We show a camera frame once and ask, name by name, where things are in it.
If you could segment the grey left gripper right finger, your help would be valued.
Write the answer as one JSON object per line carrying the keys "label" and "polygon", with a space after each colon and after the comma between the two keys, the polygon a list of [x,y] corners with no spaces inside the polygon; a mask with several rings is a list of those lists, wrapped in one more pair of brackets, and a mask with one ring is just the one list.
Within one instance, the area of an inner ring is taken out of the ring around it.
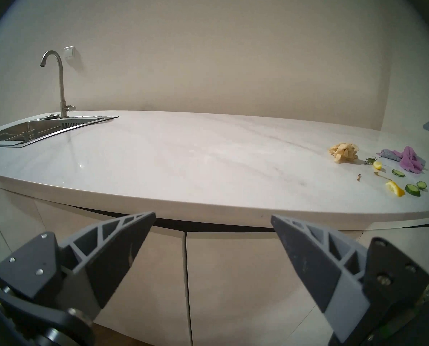
{"label": "grey left gripper right finger", "polygon": [[419,311],[429,274],[382,237],[366,248],[344,233],[272,215],[293,268],[333,334],[328,344],[389,344]]}

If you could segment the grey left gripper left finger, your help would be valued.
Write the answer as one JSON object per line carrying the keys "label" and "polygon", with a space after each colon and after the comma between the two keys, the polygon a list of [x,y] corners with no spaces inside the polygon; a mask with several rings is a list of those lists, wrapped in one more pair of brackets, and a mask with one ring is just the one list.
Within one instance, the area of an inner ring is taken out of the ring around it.
{"label": "grey left gripper left finger", "polygon": [[0,262],[0,304],[21,314],[94,320],[127,275],[153,223],[154,212],[89,225],[58,241],[42,232]]}

